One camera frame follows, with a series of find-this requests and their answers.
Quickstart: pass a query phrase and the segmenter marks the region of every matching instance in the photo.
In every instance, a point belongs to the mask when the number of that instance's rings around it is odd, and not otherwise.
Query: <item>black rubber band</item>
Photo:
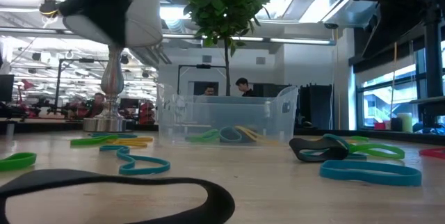
[[[342,160],[348,156],[348,147],[332,138],[322,138],[318,141],[308,141],[302,138],[293,138],[289,145],[297,158],[305,162],[323,162],[327,160]],[[302,150],[326,150],[319,155],[307,155]]]
[[[223,187],[203,179],[180,177],[141,179],[135,177],[101,175],[81,170],[47,169],[29,172],[0,187],[0,208],[2,209],[0,223],[9,224],[8,219],[6,218],[6,200],[11,196],[33,193],[46,189],[56,189],[65,186],[101,182],[152,186],[197,184],[207,191],[208,197],[204,204],[199,207],[171,216],[128,224],[223,224],[235,211],[235,202],[230,193]]]

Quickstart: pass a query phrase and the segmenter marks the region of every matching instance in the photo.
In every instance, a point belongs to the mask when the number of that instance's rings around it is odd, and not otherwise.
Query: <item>green leaves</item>
[[[206,36],[204,46],[211,47],[226,39],[227,51],[233,56],[238,47],[245,43],[232,40],[232,36],[243,36],[256,26],[261,26],[255,15],[269,0],[187,0],[184,14],[200,28],[197,37]]]
[[[234,44],[230,45],[230,56],[233,57],[236,51],[236,47]]]
[[[224,10],[225,5],[221,0],[211,0],[211,5],[218,11]]]
[[[257,26],[261,26],[261,24],[259,23],[258,19],[255,18],[255,16],[253,17],[253,20],[255,21],[255,24],[256,24]]]
[[[205,47],[211,47],[213,45],[213,38],[212,37],[207,37],[204,40],[204,46]]]

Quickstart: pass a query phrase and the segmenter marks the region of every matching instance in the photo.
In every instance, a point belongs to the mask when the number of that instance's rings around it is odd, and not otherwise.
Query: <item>cylindrical container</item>
[[[6,126],[6,140],[12,141],[14,139],[15,122],[9,122]]]
[[[412,133],[412,114],[398,113],[397,118],[402,120],[402,131]]]
[[[386,130],[391,130],[391,121],[390,120],[384,120],[383,123],[385,124]]]
[[[375,130],[385,130],[385,124],[376,122],[376,123],[374,123],[374,129]]]

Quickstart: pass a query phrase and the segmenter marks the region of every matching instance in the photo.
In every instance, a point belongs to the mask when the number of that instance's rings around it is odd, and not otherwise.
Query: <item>plant stem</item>
[[[230,96],[230,67],[229,67],[229,43],[224,38],[224,55],[225,55],[225,95]]]

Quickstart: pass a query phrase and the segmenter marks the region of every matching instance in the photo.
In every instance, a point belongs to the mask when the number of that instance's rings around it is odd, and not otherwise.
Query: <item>table surface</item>
[[[136,134],[157,136],[149,132]],[[80,131],[16,134],[13,141],[0,136],[2,157],[15,152],[38,154],[34,168],[0,173],[0,184],[43,168],[115,175],[123,161],[114,152],[99,153],[97,147],[70,148],[68,140],[82,136],[85,134]],[[224,186],[236,202],[236,211],[228,223],[443,223],[445,160],[419,156],[419,150],[437,146],[373,141],[404,149],[406,158],[402,161],[378,161],[421,170],[423,186],[383,186],[322,178],[318,176],[319,163],[300,163],[286,146],[150,145],[131,153],[171,161],[170,171],[145,177],[196,177]],[[141,163],[137,167],[148,165]],[[192,185],[87,184],[11,198],[6,211],[12,224],[122,224],[184,211],[202,204],[205,198],[204,189]]]

